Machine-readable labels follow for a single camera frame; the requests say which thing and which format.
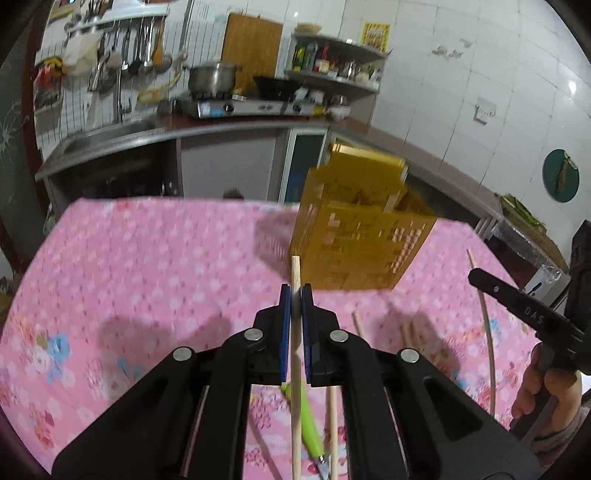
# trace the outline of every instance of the cabinet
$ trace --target cabinet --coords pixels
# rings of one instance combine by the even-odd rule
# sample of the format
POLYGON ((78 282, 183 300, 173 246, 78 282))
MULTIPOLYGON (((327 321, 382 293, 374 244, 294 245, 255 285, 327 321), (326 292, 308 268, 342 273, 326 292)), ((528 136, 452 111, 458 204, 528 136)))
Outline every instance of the cabinet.
POLYGON ((276 137, 273 129, 182 139, 183 195, 221 199, 238 189, 246 200, 267 200, 276 137))
POLYGON ((299 202, 308 170, 319 165, 327 147, 326 128, 293 128, 281 179, 280 202, 299 202))

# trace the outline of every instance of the human hand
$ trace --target human hand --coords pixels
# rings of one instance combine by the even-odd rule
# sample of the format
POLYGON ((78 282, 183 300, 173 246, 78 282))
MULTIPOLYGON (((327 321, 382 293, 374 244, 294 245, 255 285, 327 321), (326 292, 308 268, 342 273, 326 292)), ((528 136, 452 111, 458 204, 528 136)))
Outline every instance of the human hand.
MULTIPOLYGON (((542 376, 537 371, 539 359, 540 344, 536 345, 531 352, 531 363, 525 369, 523 382, 511 407, 511 414, 515 419, 520 419, 523 415, 529 415, 534 411, 535 395, 542 388, 542 376)), ((540 436, 547 437, 562 432, 574 420, 581 407, 583 384, 580 372, 567 372, 554 368, 546 373, 544 385, 551 395, 558 398, 558 406, 552 418, 540 431, 540 436)))

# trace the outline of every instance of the pink tablecloth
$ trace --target pink tablecloth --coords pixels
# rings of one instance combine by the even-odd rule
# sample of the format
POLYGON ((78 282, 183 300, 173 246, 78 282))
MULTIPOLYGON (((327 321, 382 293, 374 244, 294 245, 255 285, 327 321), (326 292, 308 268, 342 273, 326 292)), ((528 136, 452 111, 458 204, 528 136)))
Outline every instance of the pink tablecloth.
MULTIPOLYGON (((0 404, 48 470, 56 455, 175 346, 219 346, 278 301, 296 213, 246 202, 140 199, 72 205, 43 244, 0 340, 0 404)), ((423 352, 484 408, 486 340, 470 248, 479 265, 511 282, 468 225, 438 220, 392 291, 314 292, 372 346, 397 352, 412 321, 423 352)), ((487 299, 496 346, 497 415, 504 425, 535 339, 487 299)), ((326 392, 309 400, 321 432, 326 392)), ((244 477, 291 476, 288 405, 278 388, 254 387, 244 477)), ((345 431, 339 428, 345 474, 345 431)), ((305 449, 303 475, 314 475, 305 449)))

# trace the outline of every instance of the wall shelf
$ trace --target wall shelf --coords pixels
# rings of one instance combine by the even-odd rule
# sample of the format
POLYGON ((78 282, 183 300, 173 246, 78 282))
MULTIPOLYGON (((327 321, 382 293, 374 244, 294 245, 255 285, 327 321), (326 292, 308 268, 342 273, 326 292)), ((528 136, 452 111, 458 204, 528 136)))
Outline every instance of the wall shelf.
POLYGON ((297 41, 311 42, 316 40, 319 45, 328 44, 329 50, 336 52, 339 57, 355 60, 358 64, 369 63, 371 61, 385 60, 388 53, 383 53, 373 47, 368 47, 353 40, 341 40, 328 35, 312 35, 308 33, 294 33, 292 37, 297 41))
POLYGON ((286 70, 285 74, 290 79, 297 80, 307 86, 316 87, 321 90, 338 90, 343 92, 343 94, 347 91, 347 95, 353 94, 353 96, 379 93, 379 89, 371 85, 357 83, 353 80, 347 80, 342 77, 329 77, 324 73, 308 72, 305 70, 286 70))

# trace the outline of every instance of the electrical outlet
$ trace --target electrical outlet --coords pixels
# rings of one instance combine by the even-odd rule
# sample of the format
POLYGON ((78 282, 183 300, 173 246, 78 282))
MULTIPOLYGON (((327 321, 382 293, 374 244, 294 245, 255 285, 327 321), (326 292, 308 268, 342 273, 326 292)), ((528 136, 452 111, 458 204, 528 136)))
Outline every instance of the electrical outlet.
POLYGON ((482 97, 478 97, 474 112, 474 121, 486 125, 490 117, 496 115, 496 105, 482 97))

